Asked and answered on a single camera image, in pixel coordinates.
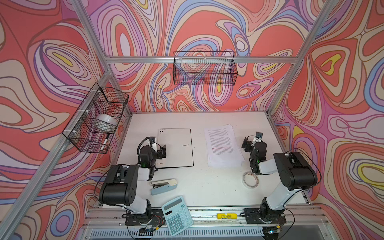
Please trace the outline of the white black file folder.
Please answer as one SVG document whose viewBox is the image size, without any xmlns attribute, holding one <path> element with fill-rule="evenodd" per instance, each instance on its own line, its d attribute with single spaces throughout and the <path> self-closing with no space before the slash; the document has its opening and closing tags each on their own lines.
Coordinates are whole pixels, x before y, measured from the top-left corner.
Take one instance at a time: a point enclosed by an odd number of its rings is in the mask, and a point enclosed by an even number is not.
<svg viewBox="0 0 384 240">
<path fill-rule="evenodd" d="M 191 129 L 159 129 L 157 143 L 166 146 L 167 154 L 156 161 L 158 169 L 194 166 Z"/>
</svg>

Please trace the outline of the printed paper stack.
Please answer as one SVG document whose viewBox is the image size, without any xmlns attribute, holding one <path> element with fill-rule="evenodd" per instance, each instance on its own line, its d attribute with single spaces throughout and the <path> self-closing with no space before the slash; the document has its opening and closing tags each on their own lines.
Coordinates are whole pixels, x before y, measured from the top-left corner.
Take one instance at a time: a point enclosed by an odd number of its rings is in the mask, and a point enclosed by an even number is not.
<svg viewBox="0 0 384 240">
<path fill-rule="evenodd" d="M 240 168 L 244 157 L 231 125 L 205 129 L 208 165 L 211 168 Z"/>
</svg>

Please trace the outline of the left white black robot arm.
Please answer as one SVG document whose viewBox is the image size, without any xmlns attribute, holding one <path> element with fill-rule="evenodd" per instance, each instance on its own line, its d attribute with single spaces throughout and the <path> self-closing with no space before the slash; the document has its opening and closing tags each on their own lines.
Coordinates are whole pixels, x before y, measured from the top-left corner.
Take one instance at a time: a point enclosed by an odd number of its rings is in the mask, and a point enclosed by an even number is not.
<svg viewBox="0 0 384 240">
<path fill-rule="evenodd" d="M 99 193 L 99 202 L 103 205 L 121 207 L 131 214 L 147 214 L 150 202 L 138 194 L 138 182 L 152 180 L 157 170 L 156 161 L 167 157 L 167 146 L 151 145 L 138 151 L 138 163 L 133 165 L 113 165 Z"/>
</svg>

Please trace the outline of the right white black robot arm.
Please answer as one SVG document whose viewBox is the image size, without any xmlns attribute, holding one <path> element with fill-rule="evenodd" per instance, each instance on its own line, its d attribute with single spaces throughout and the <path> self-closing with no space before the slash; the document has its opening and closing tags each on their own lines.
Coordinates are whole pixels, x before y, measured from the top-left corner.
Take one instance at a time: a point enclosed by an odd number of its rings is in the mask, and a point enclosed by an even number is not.
<svg viewBox="0 0 384 240">
<path fill-rule="evenodd" d="M 258 214 L 261 218 L 270 219 L 284 213 L 286 204 L 303 190 L 318 184 L 318 175 L 299 152 L 275 153 L 267 159 L 267 143 L 254 136 L 250 141 L 244 138 L 242 149 L 250 153 L 251 170 L 244 174 L 243 183 L 249 188 L 255 188 L 258 176 L 279 174 L 280 183 L 274 191 L 262 200 Z"/>
</svg>

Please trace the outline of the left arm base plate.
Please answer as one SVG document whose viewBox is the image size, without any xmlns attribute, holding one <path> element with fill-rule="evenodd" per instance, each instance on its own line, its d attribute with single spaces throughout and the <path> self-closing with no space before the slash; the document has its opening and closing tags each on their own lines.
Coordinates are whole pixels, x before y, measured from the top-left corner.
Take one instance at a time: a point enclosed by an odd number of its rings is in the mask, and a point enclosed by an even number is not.
<svg viewBox="0 0 384 240">
<path fill-rule="evenodd" d="M 126 212 L 122 215 L 125 219 L 126 226 L 143 226 L 143 227 L 161 227 L 166 223 L 163 211 L 161 209 L 147 210 L 144 214 L 134 215 Z"/>
</svg>

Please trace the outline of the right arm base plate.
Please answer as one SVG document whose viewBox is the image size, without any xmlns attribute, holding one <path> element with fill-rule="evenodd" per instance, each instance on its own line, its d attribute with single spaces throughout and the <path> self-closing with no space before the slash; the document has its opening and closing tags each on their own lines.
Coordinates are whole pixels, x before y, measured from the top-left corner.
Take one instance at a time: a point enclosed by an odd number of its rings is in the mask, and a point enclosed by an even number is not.
<svg viewBox="0 0 384 240">
<path fill-rule="evenodd" d="M 252 224 L 277 224 L 284 225 L 287 220 L 283 210 L 275 211 L 264 208 L 245 208 L 241 217 L 246 218 L 249 225 Z"/>
</svg>

